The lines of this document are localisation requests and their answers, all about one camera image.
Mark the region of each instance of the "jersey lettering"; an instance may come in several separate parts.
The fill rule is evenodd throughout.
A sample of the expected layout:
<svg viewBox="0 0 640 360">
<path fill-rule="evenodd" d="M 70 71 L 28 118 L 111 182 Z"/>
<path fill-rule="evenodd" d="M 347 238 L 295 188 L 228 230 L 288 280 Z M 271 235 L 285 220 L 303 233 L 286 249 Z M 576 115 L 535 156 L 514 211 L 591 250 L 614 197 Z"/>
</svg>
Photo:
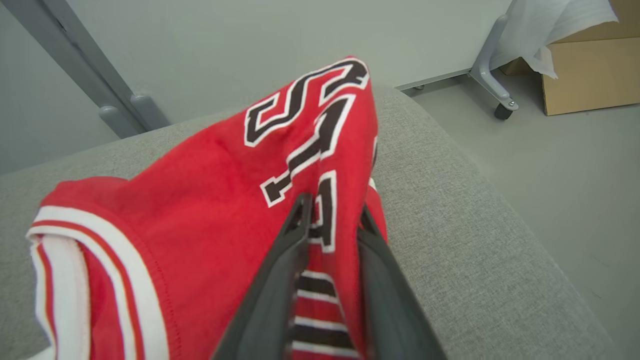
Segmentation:
<svg viewBox="0 0 640 360">
<path fill-rule="evenodd" d="M 308 83 L 328 72 L 335 71 L 338 73 L 338 70 L 342 70 L 342 72 L 322 85 L 320 99 L 317 105 L 314 106 L 322 106 L 328 102 L 333 95 L 344 88 L 355 86 L 364 89 L 367 86 L 369 71 L 364 63 L 354 58 L 348 58 L 305 74 L 289 86 L 284 99 L 285 106 L 283 113 L 273 115 L 268 119 L 262 119 L 262 115 L 266 111 L 274 108 L 278 104 L 278 101 L 280 101 L 280 92 L 247 109 L 244 118 L 244 144 L 249 147 L 255 147 L 270 132 L 291 124 L 298 118 L 298 115 L 302 113 L 304 107 L 307 105 Z"/>
<path fill-rule="evenodd" d="M 340 131 L 344 125 L 356 96 L 338 96 L 320 114 L 313 136 L 291 152 L 287 157 L 287 170 L 278 177 L 271 177 L 260 185 L 269 207 L 283 201 L 285 192 L 292 186 L 292 178 L 317 160 L 327 158 L 335 152 Z"/>
<path fill-rule="evenodd" d="M 335 251 L 335 221 L 337 210 L 336 172 L 331 170 L 320 177 L 318 184 L 317 221 L 309 230 L 309 242 L 320 243 L 322 251 Z"/>
</svg>

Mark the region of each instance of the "gray floor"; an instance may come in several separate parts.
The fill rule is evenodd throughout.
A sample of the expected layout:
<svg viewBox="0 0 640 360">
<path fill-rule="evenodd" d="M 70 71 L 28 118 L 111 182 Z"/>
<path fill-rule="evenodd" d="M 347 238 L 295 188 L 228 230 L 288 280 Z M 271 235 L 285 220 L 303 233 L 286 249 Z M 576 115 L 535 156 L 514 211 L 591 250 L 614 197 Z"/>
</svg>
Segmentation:
<svg viewBox="0 0 640 360">
<path fill-rule="evenodd" d="M 640 106 L 546 117 L 539 76 L 496 74 L 509 120 L 466 76 L 407 90 L 511 203 L 628 358 L 640 354 Z"/>
</svg>

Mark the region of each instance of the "gray couch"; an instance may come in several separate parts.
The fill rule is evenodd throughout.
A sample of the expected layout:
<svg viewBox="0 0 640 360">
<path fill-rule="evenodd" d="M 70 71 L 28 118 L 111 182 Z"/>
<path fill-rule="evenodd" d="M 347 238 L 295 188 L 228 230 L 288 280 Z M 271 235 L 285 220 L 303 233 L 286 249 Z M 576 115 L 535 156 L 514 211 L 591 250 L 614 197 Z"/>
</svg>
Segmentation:
<svg viewBox="0 0 640 360">
<path fill-rule="evenodd" d="M 375 88 L 373 178 L 390 246 L 450 358 L 616 358 L 611 339 L 540 242 L 440 126 L 407 96 Z M 47 342 L 34 316 L 24 233 L 65 179 L 131 178 L 233 112 L 183 122 L 0 177 L 0 358 Z"/>
</svg>

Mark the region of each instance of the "red jersey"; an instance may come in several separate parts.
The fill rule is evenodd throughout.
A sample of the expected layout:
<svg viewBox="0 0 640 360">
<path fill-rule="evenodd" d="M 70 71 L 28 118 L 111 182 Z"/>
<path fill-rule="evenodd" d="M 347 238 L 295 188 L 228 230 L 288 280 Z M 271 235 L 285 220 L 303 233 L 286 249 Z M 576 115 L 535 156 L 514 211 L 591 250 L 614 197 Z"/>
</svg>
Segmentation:
<svg viewBox="0 0 640 360">
<path fill-rule="evenodd" d="M 28 238 L 58 359 L 208 359 L 300 193 L 316 196 L 294 357 L 364 357 L 356 229 L 378 124 L 366 65 L 309 72 L 131 180 L 66 181 Z"/>
</svg>

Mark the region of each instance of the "white plastic bag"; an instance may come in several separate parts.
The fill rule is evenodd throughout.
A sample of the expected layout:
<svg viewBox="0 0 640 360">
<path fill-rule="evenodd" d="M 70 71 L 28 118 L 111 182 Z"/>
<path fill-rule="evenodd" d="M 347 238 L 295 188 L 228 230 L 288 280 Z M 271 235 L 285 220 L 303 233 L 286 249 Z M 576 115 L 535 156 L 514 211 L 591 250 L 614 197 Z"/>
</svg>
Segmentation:
<svg viewBox="0 0 640 360">
<path fill-rule="evenodd" d="M 522 57 L 536 72 L 557 79 L 546 45 L 608 21 L 618 21 L 608 0 L 513 0 L 493 52 L 495 69 Z"/>
</svg>

